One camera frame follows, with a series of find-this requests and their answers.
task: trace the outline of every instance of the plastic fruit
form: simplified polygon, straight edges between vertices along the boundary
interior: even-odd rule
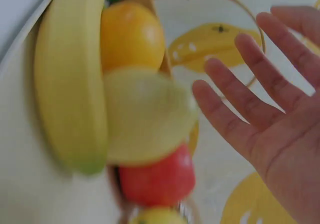
[[[187,224],[187,222],[175,210],[152,208],[141,212],[129,224]]]
[[[144,68],[104,76],[108,111],[108,163],[141,166],[172,153],[197,121],[190,90]]]
[[[148,166],[120,167],[124,196],[141,206],[170,207],[183,200],[196,184],[192,157],[187,144]]]
[[[101,15],[103,71],[139,66],[157,71],[165,53],[165,37],[157,17],[146,7],[123,1]]]
[[[107,160],[107,114],[100,61],[105,0],[53,0],[39,27],[34,85],[47,139],[61,163],[83,174]]]
[[[189,140],[188,140],[188,147],[189,147],[189,152],[191,156],[193,157],[197,146],[198,146],[198,136],[199,136],[199,121],[197,120],[195,125],[193,126],[190,134],[189,134]]]

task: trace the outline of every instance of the apple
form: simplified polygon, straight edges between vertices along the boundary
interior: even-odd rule
[[[156,163],[119,167],[119,177],[128,201],[146,207],[176,205],[196,184],[192,157],[185,142]]]

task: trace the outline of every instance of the yellow banana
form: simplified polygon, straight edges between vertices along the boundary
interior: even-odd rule
[[[35,49],[35,95],[48,141],[64,166],[86,175],[100,172],[107,160],[100,61],[104,2],[53,0]]]

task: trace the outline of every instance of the human hand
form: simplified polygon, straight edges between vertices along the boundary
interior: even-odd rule
[[[264,103],[219,60],[206,73],[249,122],[238,118],[202,80],[193,93],[212,126],[257,170],[277,200],[299,223],[320,223],[320,57],[291,28],[320,46],[320,11],[312,7],[273,7],[257,22],[314,87],[312,96],[288,82],[255,41],[240,34],[235,44],[270,97],[285,111]]]

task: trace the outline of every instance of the finger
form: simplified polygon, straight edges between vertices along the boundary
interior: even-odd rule
[[[283,112],[261,101],[221,61],[210,59],[205,72],[235,109],[260,131],[283,117]]]
[[[192,90],[202,113],[211,125],[250,162],[259,131],[237,117],[205,81],[195,81]]]
[[[274,6],[271,13],[287,27],[320,46],[320,11],[311,6]]]
[[[251,36],[239,34],[235,45],[263,88],[285,112],[295,110],[309,98],[277,71]]]
[[[320,86],[320,57],[302,44],[287,27],[269,13],[260,13],[256,20],[259,26],[285,54],[293,66],[314,87]]]

